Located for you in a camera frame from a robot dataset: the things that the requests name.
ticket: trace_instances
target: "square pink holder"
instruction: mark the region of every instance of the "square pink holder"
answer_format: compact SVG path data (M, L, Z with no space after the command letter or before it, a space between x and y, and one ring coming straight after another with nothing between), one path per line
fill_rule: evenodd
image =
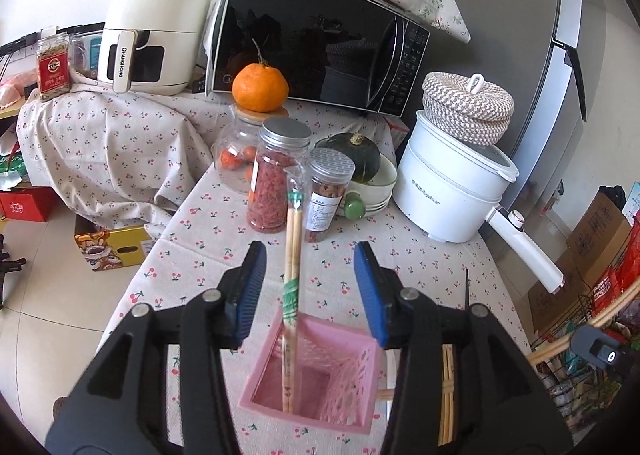
M364 331L298 314L294 414L282 411L282 309L271 324L241 408L314 428L367 435L381 350Z

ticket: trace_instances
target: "pumpkin stem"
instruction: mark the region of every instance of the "pumpkin stem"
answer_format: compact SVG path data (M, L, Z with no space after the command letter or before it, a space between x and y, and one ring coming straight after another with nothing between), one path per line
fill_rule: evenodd
M359 146L364 142L364 135L361 133L354 133L351 135L350 141L353 146Z
M258 44L255 42L255 40L253 38L251 38L251 41L254 42L255 48L258 50L258 62L260 63L260 65L267 66L268 63L262 57L262 53L260 52L260 47L258 47Z

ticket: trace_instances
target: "red box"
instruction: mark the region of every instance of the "red box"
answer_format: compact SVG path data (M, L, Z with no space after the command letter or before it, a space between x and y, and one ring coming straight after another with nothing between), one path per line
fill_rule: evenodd
M58 195L51 188L25 188L0 192L0 203L7 218L46 222Z

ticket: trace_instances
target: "yellow cardboard box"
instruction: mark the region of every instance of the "yellow cardboard box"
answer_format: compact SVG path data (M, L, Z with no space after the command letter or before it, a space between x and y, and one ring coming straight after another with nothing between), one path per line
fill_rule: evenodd
M140 265L156 243L143 226L102 229L76 215L76 244L94 271Z

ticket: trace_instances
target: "black microwave door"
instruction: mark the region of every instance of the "black microwave door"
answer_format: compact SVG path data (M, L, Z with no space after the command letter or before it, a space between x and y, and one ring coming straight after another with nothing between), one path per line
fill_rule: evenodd
M291 98L368 108L393 66L397 32L396 16L368 0L228 0L214 90L231 90L258 61L254 40Z

